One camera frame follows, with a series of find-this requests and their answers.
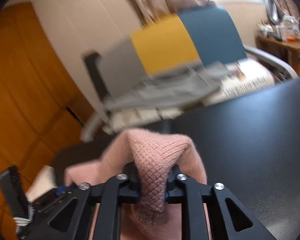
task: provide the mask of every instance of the orange object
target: orange object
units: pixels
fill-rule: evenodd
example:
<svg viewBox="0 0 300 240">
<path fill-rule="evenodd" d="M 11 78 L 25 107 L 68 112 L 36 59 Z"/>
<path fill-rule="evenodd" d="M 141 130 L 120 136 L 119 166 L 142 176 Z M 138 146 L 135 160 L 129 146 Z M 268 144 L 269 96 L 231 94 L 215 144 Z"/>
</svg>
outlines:
<svg viewBox="0 0 300 240">
<path fill-rule="evenodd" d="M 296 41 L 297 39 L 292 36 L 287 36 L 287 41 Z"/>
</svg>

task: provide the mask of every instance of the gray armrest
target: gray armrest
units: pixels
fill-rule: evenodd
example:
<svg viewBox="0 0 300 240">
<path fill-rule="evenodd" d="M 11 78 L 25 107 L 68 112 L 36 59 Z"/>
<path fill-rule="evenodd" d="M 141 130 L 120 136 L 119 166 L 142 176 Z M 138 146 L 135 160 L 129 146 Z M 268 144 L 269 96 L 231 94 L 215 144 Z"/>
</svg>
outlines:
<svg viewBox="0 0 300 240">
<path fill-rule="evenodd" d="M 298 78 L 297 73 L 294 71 L 294 69 L 287 63 L 285 63 L 283 60 L 261 50 L 256 49 L 251 46 L 243 45 L 246 52 L 252 54 L 253 56 L 257 57 L 258 59 L 261 59 L 262 61 L 270 64 L 272 67 L 275 67 L 277 70 L 281 72 L 288 72 L 292 79 Z"/>
</svg>

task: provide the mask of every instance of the ribbed knit texture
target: ribbed knit texture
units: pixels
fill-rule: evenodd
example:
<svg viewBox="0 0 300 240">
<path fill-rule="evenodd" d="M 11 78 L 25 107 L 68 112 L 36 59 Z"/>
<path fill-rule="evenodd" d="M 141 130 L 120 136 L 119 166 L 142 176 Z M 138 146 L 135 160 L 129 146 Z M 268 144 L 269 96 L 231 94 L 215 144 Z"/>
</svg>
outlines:
<svg viewBox="0 0 300 240">
<path fill-rule="evenodd" d="M 124 206 L 121 239 L 181 239 L 180 205 L 166 205 L 164 192 L 168 172 L 176 163 L 183 173 L 206 184 L 202 161 L 189 137 L 125 130 L 100 159 L 69 167 L 65 181 L 67 185 L 104 183 L 132 161 L 138 169 L 142 192 L 138 204 Z"/>
</svg>

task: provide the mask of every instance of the wooden table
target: wooden table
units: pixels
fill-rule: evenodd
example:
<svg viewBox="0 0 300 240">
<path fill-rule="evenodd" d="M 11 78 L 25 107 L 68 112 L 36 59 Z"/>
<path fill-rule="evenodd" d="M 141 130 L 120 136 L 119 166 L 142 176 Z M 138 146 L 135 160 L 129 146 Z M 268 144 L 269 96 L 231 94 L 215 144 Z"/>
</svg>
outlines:
<svg viewBox="0 0 300 240">
<path fill-rule="evenodd" d="M 288 50 L 288 64 L 296 71 L 297 75 L 300 76 L 300 59 L 299 59 L 299 54 L 300 54 L 300 41 L 287 41 L 287 42 L 282 42 L 282 41 L 276 41 L 276 40 L 271 40 L 269 38 L 262 38 L 262 37 L 257 37 L 257 41 L 260 42 L 262 48 L 264 48 L 264 45 L 275 45 L 280 48 L 284 48 Z"/>
</svg>

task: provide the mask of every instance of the beige wall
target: beige wall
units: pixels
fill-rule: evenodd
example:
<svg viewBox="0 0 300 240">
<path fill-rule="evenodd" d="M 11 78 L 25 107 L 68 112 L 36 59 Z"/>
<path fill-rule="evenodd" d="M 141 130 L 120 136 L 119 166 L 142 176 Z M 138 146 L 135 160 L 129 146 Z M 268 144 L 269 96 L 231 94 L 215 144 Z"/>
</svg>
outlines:
<svg viewBox="0 0 300 240">
<path fill-rule="evenodd" d="M 257 24 L 267 19 L 262 0 L 218 0 L 217 4 L 230 14 L 243 44 L 256 46 Z"/>
<path fill-rule="evenodd" d="M 140 28 L 127 0 L 9 0 L 6 6 L 31 1 L 56 54 L 93 107 L 98 97 L 82 54 L 101 55 Z"/>
</svg>

